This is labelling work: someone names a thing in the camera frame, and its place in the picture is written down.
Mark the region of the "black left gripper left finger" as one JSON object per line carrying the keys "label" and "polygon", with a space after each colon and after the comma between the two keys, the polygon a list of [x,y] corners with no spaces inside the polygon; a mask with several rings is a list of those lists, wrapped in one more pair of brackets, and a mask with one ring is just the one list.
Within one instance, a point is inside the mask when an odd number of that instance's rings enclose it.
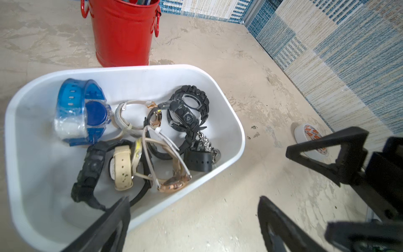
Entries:
{"label": "black left gripper left finger", "polygon": [[122,197],[98,218],[65,252],[121,252],[131,219],[128,197]]}

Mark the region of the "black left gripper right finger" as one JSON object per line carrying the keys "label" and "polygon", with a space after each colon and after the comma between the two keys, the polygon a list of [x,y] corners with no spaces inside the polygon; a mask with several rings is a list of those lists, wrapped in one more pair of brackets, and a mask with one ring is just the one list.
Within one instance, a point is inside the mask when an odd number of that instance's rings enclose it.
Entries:
{"label": "black left gripper right finger", "polygon": [[324,252],[293,220],[288,218],[271,200],[261,196],[257,217],[265,247],[269,252]]}

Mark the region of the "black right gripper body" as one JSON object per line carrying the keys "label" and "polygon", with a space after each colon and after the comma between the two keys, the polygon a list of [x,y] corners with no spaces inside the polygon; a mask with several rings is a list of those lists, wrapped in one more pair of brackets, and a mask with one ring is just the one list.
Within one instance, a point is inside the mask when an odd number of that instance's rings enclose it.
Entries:
{"label": "black right gripper body", "polygon": [[403,220],[403,139],[390,137],[373,152],[351,187],[382,221]]}

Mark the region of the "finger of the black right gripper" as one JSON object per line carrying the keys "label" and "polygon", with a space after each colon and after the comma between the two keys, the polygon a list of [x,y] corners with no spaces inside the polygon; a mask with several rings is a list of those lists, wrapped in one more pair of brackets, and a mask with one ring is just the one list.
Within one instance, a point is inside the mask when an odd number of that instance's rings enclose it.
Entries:
{"label": "finger of the black right gripper", "polygon": [[[369,132],[359,127],[349,127],[321,135],[322,137],[317,140],[287,147],[286,157],[322,174],[336,185],[351,183],[355,175],[361,171],[368,154],[364,144]],[[304,154],[305,151],[321,148],[328,148],[329,151],[328,157],[323,161],[311,159]]]}
{"label": "finger of the black right gripper", "polygon": [[342,252],[401,252],[402,222],[330,222],[326,241]]}

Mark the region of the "black chunky watch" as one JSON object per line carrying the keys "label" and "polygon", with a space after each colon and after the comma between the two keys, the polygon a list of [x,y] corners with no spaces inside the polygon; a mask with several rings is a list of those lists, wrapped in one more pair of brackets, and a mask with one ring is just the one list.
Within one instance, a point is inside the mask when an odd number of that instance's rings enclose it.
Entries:
{"label": "black chunky watch", "polygon": [[[95,210],[106,211],[106,206],[99,203],[94,196],[94,189],[99,181],[102,169],[106,162],[106,156],[116,147],[129,146],[130,150],[133,142],[129,140],[120,141],[100,141],[87,149],[82,169],[80,170],[77,182],[74,183],[71,190],[71,198],[74,202],[85,202],[89,207]],[[114,158],[111,159],[112,171],[114,174]]]}

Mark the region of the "white plastic storage box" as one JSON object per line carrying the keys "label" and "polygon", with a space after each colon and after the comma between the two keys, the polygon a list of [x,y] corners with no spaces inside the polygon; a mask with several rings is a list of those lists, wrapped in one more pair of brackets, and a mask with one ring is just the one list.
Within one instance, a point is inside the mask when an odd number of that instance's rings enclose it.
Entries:
{"label": "white plastic storage box", "polygon": [[49,73],[20,89],[5,113],[5,160],[9,204],[20,236],[39,251],[58,252],[101,215],[70,196],[86,148],[70,147],[54,131],[57,95],[69,78],[95,80],[115,107],[126,100],[164,102],[183,85],[194,85],[210,101],[204,133],[221,158],[212,172],[193,172],[177,193],[151,189],[131,208],[133,230],[234,164],[245,149],[245,132],[215,80],[191,65],[75,69]]}

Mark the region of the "silver metal watch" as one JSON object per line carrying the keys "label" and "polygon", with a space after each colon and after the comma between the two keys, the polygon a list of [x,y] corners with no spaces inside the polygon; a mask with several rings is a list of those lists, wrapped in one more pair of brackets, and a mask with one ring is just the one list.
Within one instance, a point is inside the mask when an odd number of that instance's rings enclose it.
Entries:
{"label": "silver metal watch", "polygon": [[[145,126],[142,131],[142,147],[151,179],[161,193],[174,193],[186,187],[192,179],[190,170],[179,154],[179,147],[159,127]],[[170,158],[161,160],[151,153],[159,147]]]}

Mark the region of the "black analog watch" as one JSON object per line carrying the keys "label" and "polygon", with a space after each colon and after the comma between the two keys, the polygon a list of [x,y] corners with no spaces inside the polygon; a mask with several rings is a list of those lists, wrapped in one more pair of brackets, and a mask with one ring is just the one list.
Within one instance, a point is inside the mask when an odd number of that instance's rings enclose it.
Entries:
{"label": "black analog watch", "polygon": [[191,171],[208,173],[221,159],[219,149],[212,147],[210,139],[202,132],[197,132],[197,139],[184,151],[183,161]]}

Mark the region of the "beige strap watch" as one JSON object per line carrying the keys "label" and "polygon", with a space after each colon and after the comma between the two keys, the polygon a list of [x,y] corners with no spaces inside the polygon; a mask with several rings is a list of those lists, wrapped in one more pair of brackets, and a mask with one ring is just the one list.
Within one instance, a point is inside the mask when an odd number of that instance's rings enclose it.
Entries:
{"label": "beige strap watch", "polygon": [[162,123],[162,110],[156,104],[151,104],[148,106],[150,109],[148,116],[145,118],[144,125],[157,128],[161,126]]}

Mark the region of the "blue strap watch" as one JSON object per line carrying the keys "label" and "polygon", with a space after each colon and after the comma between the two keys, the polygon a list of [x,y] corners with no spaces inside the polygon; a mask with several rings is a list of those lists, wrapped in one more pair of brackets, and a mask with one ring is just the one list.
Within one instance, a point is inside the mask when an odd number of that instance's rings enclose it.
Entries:
{"label": "blue strap watch", "polygon": [[72,146],[93,145],[103,136],[113,112],[92,79],[66,79],[58,93],[54,129]]}

